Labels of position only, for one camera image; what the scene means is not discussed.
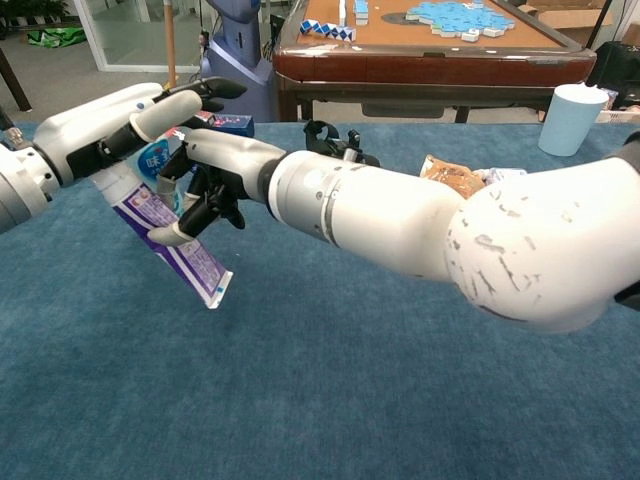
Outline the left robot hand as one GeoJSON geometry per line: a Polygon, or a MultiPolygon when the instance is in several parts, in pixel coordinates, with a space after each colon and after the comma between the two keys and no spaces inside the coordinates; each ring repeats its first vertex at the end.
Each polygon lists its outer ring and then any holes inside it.
{"type": "Polygon", "coordinates": [[[68,187],[127,159],[214,99],[236,99],[246,90],[224,77],[169,89],[145,82],[56,114],[36,130],[43,166],[34,179],[47,194],[68,187]]]}

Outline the green bag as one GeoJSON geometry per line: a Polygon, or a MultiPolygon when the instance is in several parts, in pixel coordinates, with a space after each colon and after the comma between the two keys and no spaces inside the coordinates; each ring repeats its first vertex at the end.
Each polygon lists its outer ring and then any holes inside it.
{"type": "Polygon", "coordinates": [[[82,27],[43,28],[26,35],[29,45],[44,48],[64,48],[87,40],[82,27]]]}

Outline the blue mahjong tile pile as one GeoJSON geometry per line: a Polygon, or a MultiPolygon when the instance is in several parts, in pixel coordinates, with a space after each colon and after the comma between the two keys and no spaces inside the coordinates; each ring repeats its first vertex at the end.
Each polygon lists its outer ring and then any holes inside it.
{"type": "Polygon", "coordinates": [[[424,1],[410,7],[404,15],[408,22],[427,25],[433,35],[477,42],[482,36],[497,38],[515,28],[515,21],[484,0],[424,1]]]}

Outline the cardboard box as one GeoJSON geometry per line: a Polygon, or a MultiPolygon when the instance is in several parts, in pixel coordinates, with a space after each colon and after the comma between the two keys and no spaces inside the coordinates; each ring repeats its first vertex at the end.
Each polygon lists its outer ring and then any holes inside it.
{"type": "Polygon", "coordinates": [[[592,30],[606,0],[524,0],[519,9],[556,30],[592,30]]]}

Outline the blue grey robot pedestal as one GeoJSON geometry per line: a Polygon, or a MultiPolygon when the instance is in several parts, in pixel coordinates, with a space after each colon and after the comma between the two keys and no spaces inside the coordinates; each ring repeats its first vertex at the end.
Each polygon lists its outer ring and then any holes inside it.
{"type": "Polygon", "coordinates": [[[221,30],[212,34],[201,61],[204,77],[220,76],[246,88],[224,103],[227,114],[250,115],[256,123],[278,119],[278,92],[271,62],[260,45],[260,0],[205,0],[218,14],[221,30]]]}

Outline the green potted plants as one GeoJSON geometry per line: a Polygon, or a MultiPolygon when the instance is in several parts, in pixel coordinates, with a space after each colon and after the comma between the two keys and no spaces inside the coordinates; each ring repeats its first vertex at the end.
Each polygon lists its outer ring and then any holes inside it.
{"type": "Polygon", "coordinates": [[[0,18],[7,24],[20,18],[60,18],[67,14],[66,0],[0,0],[0,18]]]}

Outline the dark wooden table leg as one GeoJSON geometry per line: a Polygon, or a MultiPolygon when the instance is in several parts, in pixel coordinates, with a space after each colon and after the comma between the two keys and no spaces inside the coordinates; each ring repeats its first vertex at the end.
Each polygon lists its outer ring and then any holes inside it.
{"type": "Polygon", "coordinates": [[[9,60],[0,47],[0,76],[7,85],[20,111],[29,112],[32,110],[29,102],[16,74],[14,73],[9,60]]]}

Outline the wooden pole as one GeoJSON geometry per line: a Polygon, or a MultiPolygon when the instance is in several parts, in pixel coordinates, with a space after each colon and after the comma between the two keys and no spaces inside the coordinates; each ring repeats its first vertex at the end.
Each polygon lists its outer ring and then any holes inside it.
{"type": "Polygon", "coordinates": [[[172,0],[163,0],[163,12],[168,68],[167,87],[171,89],[176,86],[175,37],[172,0]]]}

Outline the purple toothpaste tube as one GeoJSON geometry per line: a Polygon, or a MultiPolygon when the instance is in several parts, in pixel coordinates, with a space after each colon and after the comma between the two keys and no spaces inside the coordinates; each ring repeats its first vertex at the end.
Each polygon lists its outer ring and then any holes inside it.
{"type": "Polygon", "coordinates": [[[219,307],[233,273],[197,240],[181,246],[164,246],[148,234],[177,216],[126,164],[119,163],[90,176],[113,210],[146,245],[169,265],[204,301],[209,309],[219,307]]]}

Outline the dark blue box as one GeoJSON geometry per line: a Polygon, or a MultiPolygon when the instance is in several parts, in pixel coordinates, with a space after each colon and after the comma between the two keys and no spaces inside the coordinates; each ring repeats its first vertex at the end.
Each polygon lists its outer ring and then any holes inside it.
{"type": "Polygon", "coordinates": [[[213,114],[210,129],[229,133],[243,137],[253,137],[255,135],[254,119],[251,115],[237,114],[213,114]]]}

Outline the white bottle blue label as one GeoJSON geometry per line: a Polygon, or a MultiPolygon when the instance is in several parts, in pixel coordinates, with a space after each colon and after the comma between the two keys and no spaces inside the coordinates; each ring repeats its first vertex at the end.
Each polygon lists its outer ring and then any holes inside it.
{"type": "Polygon", "coordinates": [[[134,153],[128,160],[136,176],[154,193],[158,192],[158,176],[181,146],[177,137],[162,137],[134,153]]]}

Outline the light blue cup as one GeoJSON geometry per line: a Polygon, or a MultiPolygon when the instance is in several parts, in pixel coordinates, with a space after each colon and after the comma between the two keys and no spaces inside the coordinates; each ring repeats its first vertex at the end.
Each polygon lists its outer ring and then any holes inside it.
{"type": "Polygon", "coordinates": [[[560,157],[576,154],[608,101],[608,93],[598,87],[584,83],[557,86],[539,136],[539,149],[560,157]]]}

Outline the white box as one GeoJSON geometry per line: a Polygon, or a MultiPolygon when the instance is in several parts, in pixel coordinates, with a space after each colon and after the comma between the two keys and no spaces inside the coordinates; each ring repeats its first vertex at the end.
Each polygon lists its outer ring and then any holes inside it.
{"type": "Polygon", "coordinates": [[[509,178],[526,175],[527,171],[521,168],[491,167],[473,171],[483,181],[485,186],[504,181],[509,178]]]}

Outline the orange spout pouch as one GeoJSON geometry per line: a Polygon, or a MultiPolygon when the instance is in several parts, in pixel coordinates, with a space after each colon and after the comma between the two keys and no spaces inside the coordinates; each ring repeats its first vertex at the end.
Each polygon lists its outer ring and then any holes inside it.
{"type": "Polygon", "coordinates": [[[447,162],[431,154],[425,157],[419,176],[451,187],[464,199],[485,187],[482,176],[467,166],[447,162]]]}

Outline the brown mahjong table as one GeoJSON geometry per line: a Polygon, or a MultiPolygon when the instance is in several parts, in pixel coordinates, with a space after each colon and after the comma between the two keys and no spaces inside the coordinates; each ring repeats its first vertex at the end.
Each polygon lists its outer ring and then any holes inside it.
{"type": "Polygon", "coordinates": [[[367,0],[367,24],[345,42],[300,31],[306,19],[337,22],[339,0],[297,0],[272,55],[280,120],[311,118],[312,101],[396,107],[401,116],[454,107],[459,123],[472,107],[544,110],[556,86],[583,82],[594,67],[593,51],[506,0],[484,1],[514,29],[473,43],[405,22],[423,1],[442,0],[367,0]]]}

